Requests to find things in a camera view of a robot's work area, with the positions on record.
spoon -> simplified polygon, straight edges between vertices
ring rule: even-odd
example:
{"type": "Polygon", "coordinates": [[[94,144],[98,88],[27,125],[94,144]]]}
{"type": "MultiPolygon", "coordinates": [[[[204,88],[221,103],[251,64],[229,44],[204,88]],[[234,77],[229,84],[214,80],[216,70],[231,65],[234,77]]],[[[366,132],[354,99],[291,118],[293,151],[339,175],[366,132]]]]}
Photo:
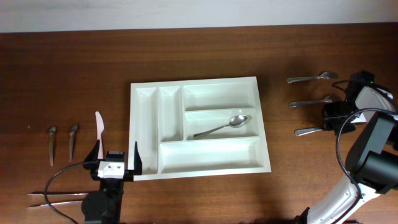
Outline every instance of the spoon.
{"type": "Polygon", "coordinates": [[[295,77],[295,78],[288,78],[287,83],[293,83],[293,82],[300,82],[300,81],[307,81],[307,80],[316,80],[316,79],[332,79],[332,78],[338,78],[338,75],[333,73],[333,72],[323,72],[321,75],[317,77],[295,77]]]}
{"type": "Polygon", "coordinates": [[[50,150],[50,165],[53,166],[54,164],[54,147],[55,147],[55,133],[57,132],[56,126],[51,126],[48,128],[47,133],[49,134],[50,143],[49,143],[49,150],[50,150]]]}
{"type": "Polygon", "coordinates": [[[231,118],[231,120],[229,121],[228,124],[222,125],[222,126],[220,126],[218,128],[215,128],[215,129],[212,129],[212,130],[209,130],[209,131],[205,131],[205,132],[202,132],[202,133],[194,134],[193,138],[194,139],[201,139],[201,138],[207,136],[208,134],[213,133],[213,132],[215,132],[217,130],[220,130],[221,128],[224,128],[224,127],[227,127],[227,126],[229,126],[231,128],[240,128],[241,126],[245,125],[248,121],[249,121],[249,119],[248,119],[248,117],[246,115],[237,115],[237,116],[231,118]]]}
{"type": "Polygon", "coordinates": [[[327,96],[323,100],[291,102],[291,103],[289,103],[289,107],[295,108],[295,107],[299,107],[299,106],[305,106],[305,105],[311,105],[311,104],[317,104],[317,103],[332,103],[332,102],[333,102],[333,97],[327,96]]]}
{"type": "Polygon", "coordinates": [[[75,145],[75,139],[76,139],[76,131],[79,128],[78,124],[74,124],[70,130],[69,130],[69,162],[72,162],[73,159],[73,147],[75,145]]]}

black cable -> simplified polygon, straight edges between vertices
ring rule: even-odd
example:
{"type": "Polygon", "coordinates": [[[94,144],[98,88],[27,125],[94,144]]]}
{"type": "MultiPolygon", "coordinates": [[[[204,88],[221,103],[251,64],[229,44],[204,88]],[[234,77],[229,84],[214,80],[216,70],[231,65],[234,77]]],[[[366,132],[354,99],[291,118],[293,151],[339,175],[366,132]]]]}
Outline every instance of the black cable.
{"type": "Polygon", "coordinates": [[[47,205],[49,205],[49,207],[50,207],[53,211],[55,211],[57,214],[59,214],[59,215],[62,216],[63,218],[66,218],[67,220],[70,220],[70,221],[73,222],[74,224],[78,224],[78,222],[76,222],[76,220],[70,218],[69,216],[67,216],[66,214],[60,212],[59,210],[57,210],[56,208],[54,208],[54,206],[52,206],[51,202],[49,201],[49,198],[47,197],[47,191],[48,191],[48,189],[49,189],[49,186],[50,186],[50,184],[51,184],[51,181],[53,181],[53,179],[54,179],[56,176],[58,176],[59,174],[61,174],[62,172],[66,171],[66,170],[68,170],[68,169],[71,169],[71,168],[80,166],[80,165],[93,164],[93,163],[97,163],[97,162],[95,162],[95,161],[90,161],[90,162],[79,162],[79,163],[77,163],[77,164],[73,164],[73,165],[70,165],[70,166],[67,166],[67,167],[61,169],[60,171],[58,171],[57,173],[55,173],[55,174],[50,178],[50,180],[47,182],[47,184],[45,185],[45,188],[44,188],[44,200],[45,200],[45,202],[47,203],[47,205]]]}
{"type": "Polygon", "coordinates": [[[355,115],[359,114],[359,113],[363,113],[363,112],[367,112],[367,111],[375,111],[375,112],[382,112],[388,115],[398,115],[395,112],[391,112],[388,110],[383,110],[383,109],[379,109],[379,108],[365,108],[365,109],[360,109],[357,110],[353,113],[351,113],[343,122],[343,124],[340,127],[340,130],[337,134],[336,137],[336,156],[337,156],[337,161],[341,167],[341,169],[343,170],[344,174],[350,179],[351,183],[353,183],[356,187],[356,189],[358,190],[358,196],[356,197],[354,203],[340,216],[338,217],[332,224],[336,224],[338,223],[342,218],[344,218],[356,205],[357,203],[362,199],[362,191],[361,188],[359,187],[358,183],[354,180],[354,178],[349,174],[349,172],[346,170],[346,167],[343,164],[343,161],[341,160],[340,157],[340,149],[339,149],[339,143],[340,143],[340,136],[341,136],[341,132],[343,131],[344,126],[346,125],[346,123],[355,115]]]}
{"type": "Polygon", "coordinates": [[[350,80],[342,80],[342,81],[334,82],[334,83],[331,84],[331,86],[332,86],[332,87],[335,87],[335,88],[337,88],[337,89],[339,89],[339,90],[341,90],[341,91],[343,91],[343,92],[346,92],[345,89],[343,89],[343,88],[340,87],[340,86],[337,86],[337,84],[345,83],[345,82],[349,82],[349,81],[350,81],[350,80]]]}

